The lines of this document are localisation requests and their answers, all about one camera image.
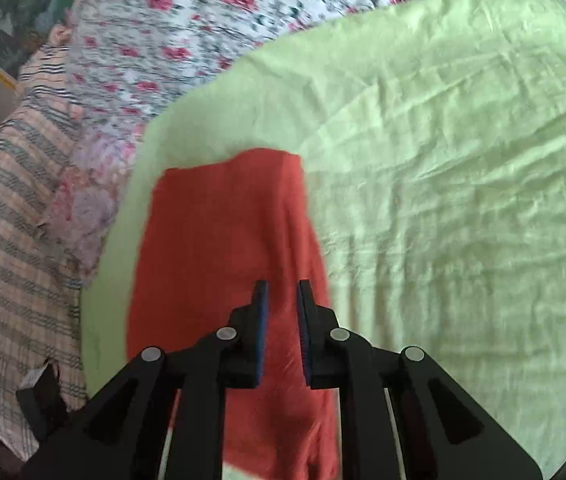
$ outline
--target bed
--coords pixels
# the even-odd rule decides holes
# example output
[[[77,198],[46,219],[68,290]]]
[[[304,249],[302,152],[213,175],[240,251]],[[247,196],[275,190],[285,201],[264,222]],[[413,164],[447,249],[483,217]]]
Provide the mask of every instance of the bed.
[[[300,10],[300,0],[292,0],[285,12],[274,7],[276,14],[269,16],[276,20],[268,23],[268,15],[259,14],[256,24],[239,18],[246,10],[266,7],[269,0],[219,1],[217,7],[188,13],[187,23],[179,22],[168,34],[169,23],[160,13],[174,2],[89,0],[74,31],[71,50],[68,37],[59,30],[57,40],[23,71],[20,110],[0,128],[0,439],[23,459],[34,452],[36,443],[16,405],[14,390],[29,368],[45,357],[56,358],[70,407],[79,407],[86,400],[80,357],[81,278],[94,278],[102,239],[116,217],[143,126],[175,98],[216,78],[235,59],[282,31],[294,32],[364,12],[379,2],[382,6],[407,0],[320,0],[318,10],[307,2],[302,6],[305,10]],[[126,24],[116,22],[126,7],[130,12],[141,4],[149,9],[143,20],[149,25],[141,28],[141,38],[152,41],[131,38],[124,31]],[[181,2],[178,6],[188,9]],[[98,32],[105,21],[100,13],[110,20],[109,33],[103,36]],[[219,16],[228,22],[219,25]],[[221,40],[187,43],[182,32],[191,30],[192,20],[201,31],[200,38],[208,40],[209,35],[222,32]],[[226,27],[227,23],[237,23],[236,30]],[[127,42],[122,41],[123,34]],[[107,43],[99,45],[101,40]],[[159,47],[157,52],[141,52],[153,45]],[[172,69],[169,73],[174,76],[166,80],[140,79],[138,73],[148,68],[143,59],[161,60],[164,64],[156,67],[159,71],[182,62],[185,68]],[[118,73],[113,66],[126,69]],[[44,76],[45,69],[54,69],[58,77]],[[153,97],[153,84],[166,85],[168,97]],[[119,112],[114,119],[113,109]],[[86,146],[90,136],[92,142]],[[101,142],[103,136],[110,141],[106,146]],[[99,168],[94,165],[103,160],[103,153],[112,156],[116,168],[95,177]],[[68,228],[59,218],[74,197],[82,197],[87,206],[78,216],[79,227],[72,224]],[[108,206],[96,209],[94,200]],[[86,218],[93,210],[99,211],[98,217]],[[41,230],[42,223],[56,228],[54,237],[50,238],[50,230]]]

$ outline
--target light green bedsheet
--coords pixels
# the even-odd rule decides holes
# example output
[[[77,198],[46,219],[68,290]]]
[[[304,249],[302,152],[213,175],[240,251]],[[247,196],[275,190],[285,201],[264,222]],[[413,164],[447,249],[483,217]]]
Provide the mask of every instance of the light green bedsheet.
[[[90,392],[125,363],[158,177],[256,146],[303,157],[340,323],[382,348],[422,346],[554,473],[566,459],[566,4],[421,0],[352,16],[266,45],[173,104],[148,127],[83,294]]]

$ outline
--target floral fabric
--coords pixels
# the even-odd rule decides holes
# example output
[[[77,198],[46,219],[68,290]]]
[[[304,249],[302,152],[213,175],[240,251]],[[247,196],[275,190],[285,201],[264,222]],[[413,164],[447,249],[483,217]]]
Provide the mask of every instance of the floral fabric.
[[[86,0],[70,87],[87,134],[44,215],[47,231],[96,267],[134,164],[140,127],[264,42],[407,0]]]

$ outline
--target plaid fabric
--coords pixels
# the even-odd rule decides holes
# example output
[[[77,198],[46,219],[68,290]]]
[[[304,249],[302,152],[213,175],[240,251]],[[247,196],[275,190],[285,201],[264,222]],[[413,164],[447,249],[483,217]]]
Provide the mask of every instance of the plaid fabric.
[[[0,126],[0,439],[24,460],[37,444],[15,391],[30,368],[55,358],[68,406],[87,398],[76,265],[37,229],[80,134],[83,109],[66,91],[69,39],[63,27],[52,31],[22,69],[17,109]]]

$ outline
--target small black object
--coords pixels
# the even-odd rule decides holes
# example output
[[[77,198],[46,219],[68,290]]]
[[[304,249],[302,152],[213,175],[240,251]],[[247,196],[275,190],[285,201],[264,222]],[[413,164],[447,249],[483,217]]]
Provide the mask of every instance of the small black object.
[[[397,354],[332,332],[336,316],[314,303],[308,281],[298,285],[297,309],[308,386],[340,389],[344,480],[399,478],[393,418],[410,480],[542,479],[524,449],[423,350]]]
[[[50,360],[30,370],[16,391],[25,420],[34,437],[43,443],[68,420],[68,407],[61,397],[58,375]]]
[[[156,479],[177,392],[166,480],[221,478],[225,389],[258,386],[267,315],[268,284],[257,282],[252,303],[230,315],[234,337],[214,332],[182,351],[143,350],[39,447],[20,478]]]

